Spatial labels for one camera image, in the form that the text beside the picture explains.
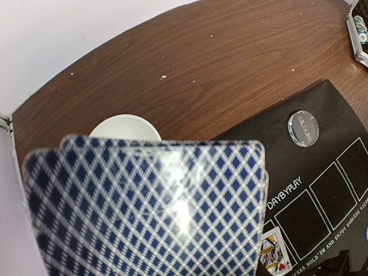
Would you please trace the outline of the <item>deck of playing cards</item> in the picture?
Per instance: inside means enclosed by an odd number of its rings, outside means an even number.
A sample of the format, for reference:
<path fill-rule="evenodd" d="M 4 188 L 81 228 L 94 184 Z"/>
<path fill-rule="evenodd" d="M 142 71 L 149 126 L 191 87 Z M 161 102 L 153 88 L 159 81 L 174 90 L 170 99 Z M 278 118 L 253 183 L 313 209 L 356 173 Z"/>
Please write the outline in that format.
<path fill-rule="evenodd" d="M 22 174 L 49 275 L 255 275 L 266 213 L 256 140 L 66 137 Z"/>

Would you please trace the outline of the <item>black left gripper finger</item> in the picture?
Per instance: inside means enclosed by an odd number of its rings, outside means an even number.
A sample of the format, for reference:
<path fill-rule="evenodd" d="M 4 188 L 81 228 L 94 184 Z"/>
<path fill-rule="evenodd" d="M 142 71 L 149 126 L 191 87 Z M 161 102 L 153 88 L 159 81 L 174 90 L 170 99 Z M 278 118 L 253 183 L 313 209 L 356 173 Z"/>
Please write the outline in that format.
<path fill-rule="evenodd" d="M 352 271 L 350 266 L 349 250 L 344 250 L 338 256 L 327 259 L 322 264 L 317 266 L 313 273 L 316 276 L 349 276 L 349 275 L 367 275 L 367 260 L 363 266 Z"/>

